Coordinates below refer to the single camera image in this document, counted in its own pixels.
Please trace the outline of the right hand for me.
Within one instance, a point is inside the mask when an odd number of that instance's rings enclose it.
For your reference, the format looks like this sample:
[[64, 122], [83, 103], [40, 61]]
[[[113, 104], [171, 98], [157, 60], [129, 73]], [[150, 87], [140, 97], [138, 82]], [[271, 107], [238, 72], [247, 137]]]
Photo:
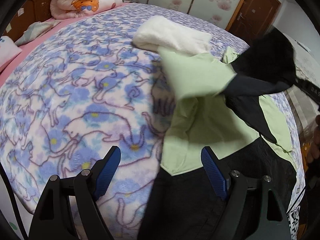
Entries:
[[312, 163], [315, 159], [319, 158], [320, 151], [320, 116], [317, 115], [315, 118], [315, 122], [317, 124], [316, 128], [313, 130], [313, 138], [310, 145], [310, 150], [307, 153], [307, 163]]

